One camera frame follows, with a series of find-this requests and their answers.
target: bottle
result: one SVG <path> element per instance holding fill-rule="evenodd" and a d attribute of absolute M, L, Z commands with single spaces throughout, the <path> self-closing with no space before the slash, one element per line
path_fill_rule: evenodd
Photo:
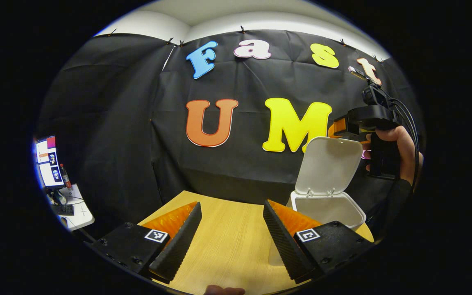
<path fill-rule="evenodd" d="M 60 164 L 59 167 L 61 169 L 61 177 L 63 178 L 63 182 L 65 183 L 65 186 L 69 190 L 69 194 L 72 194 L 72 191 L 74 188 L 72 187 L 72 184 L 70 183 L 69 175 L 67 174 L 67 171 L 65 170 L 65 168 L 63 168 L 63 164 Z"/>

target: monitor screen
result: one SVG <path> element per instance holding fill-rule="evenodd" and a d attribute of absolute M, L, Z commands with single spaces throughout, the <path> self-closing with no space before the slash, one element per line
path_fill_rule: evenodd
<path fill-rule="evenodd" d="M 36 143 L 37 163 L 46 187 L 64 186 L 56 152 L 56 137 L 49 136 Z"/>

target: white lid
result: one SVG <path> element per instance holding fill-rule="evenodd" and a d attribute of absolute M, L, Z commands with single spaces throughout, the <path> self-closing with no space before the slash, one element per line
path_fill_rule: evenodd
<path fill-rule="evenodd" d="M 303 157 L 296 180 L 296 192 L 314 195 L 338 194 L 347 188 L 362 156 L 358 141 L 318 136 L 313 138 Z"/>

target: hand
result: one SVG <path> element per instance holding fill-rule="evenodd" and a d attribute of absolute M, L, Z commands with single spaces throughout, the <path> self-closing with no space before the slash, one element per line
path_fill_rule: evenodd
<path fill-rule="evenodd" d="M 414 178 L 414 166 L 415 166 L 415 154 L 414 154 L 414 142 L 407 132 L 407 130 L 403 126 L 398 126 L 395 129 L 382 131 L 376 129 L 376 134 L 381 140 L 385 141 L 396 141 L 398 145 L 398 150 L 400 153 L 400 178 L 408 181 L 408 183 L 413 183 Z M 371 140 L 371 134 L 367 134 L 367 140 Z M 366 143 L 363 145 L 363 150 L 365 153 L 363 154 L 364 157 L 367 159 L 371 158 L 371 144 Z M 418 176 L 420 177 L 420 172 L 422 169 L 422 165 L 424 163 L 424 156 L 422 153 L 418 153 Z M 371 169 L 371 165 L 367 165 L 365 167 L 367 171 Z"/>
<path fill-rule="evenodd" d="M 245 290 L 242 288 L 221 288 L 216 285 L 206 286 L 204 295 L 244 295 Z"/>

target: clip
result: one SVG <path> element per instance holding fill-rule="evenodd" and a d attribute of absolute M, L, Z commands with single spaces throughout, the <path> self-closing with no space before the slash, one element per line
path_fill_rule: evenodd
<path fill-rule="evenodd" d="M 110 34 L 107 35 L 107 37 L 110 37 L 110 35 L 112 35 L 113 32 L 116 32 L 118 28 L 115 28 Z"/>

